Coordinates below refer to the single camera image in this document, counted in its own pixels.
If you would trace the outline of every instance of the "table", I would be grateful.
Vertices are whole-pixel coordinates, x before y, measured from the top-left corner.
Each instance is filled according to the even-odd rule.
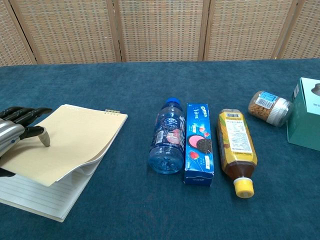
[[[0,67],[0,109],[71,104],[128,114],[64,223],[0,204],[0,239],[319,238],[320,152],[287,143],[286,126],[247,111],[255,92],[291,99],[298,79],[320,79],[319,69],[320,59]],[[211,187],[148,167],[156,115],[171,96],[184,110],[187,102],[209,104]],[[253,139],[251,199],[236,197],[221,170],[215,127],[224,108],[244,113]]]

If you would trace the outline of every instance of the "woven panel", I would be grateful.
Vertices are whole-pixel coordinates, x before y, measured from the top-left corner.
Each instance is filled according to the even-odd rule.
[[[320,58],[319,0],[307,0],[304,3],[282,58]]]
[[[7,8],[0,0],[0,66],[32,64]]]
[[[106,0],[15,2],[41,63],[116,61]]]
[[[119,0],[127,61],[197,61],[203,0]]]
[[[208,60],[270,59],[291,3],[292,0],[214,1],[212,25],[208,26]]]

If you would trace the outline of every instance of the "green box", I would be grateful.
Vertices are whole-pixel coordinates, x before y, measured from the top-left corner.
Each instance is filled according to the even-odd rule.
[[[320,80],[301,77],[292,102],[294,109],[286,123],[288,142],[320,151]]]

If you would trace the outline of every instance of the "metal robotic hand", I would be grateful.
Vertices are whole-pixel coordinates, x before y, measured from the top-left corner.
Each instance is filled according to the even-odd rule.
[[[20,140],[38,136],[46,147],[50,137],[42,126],[28,126],[42,114],[48,114],[51,108],[25,108],[12,106],[0,111],[0,158]],[[0,177],[12,177],[15,173],[0,168]]]

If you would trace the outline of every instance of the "notebook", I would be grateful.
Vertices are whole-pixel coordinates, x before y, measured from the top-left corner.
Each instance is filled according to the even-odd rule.
[[[127,119],[126,114],[62,105],[38,125],[37,137],[20,141],[0,160],[17,173],[0,177],[0,202],[63,222]]]

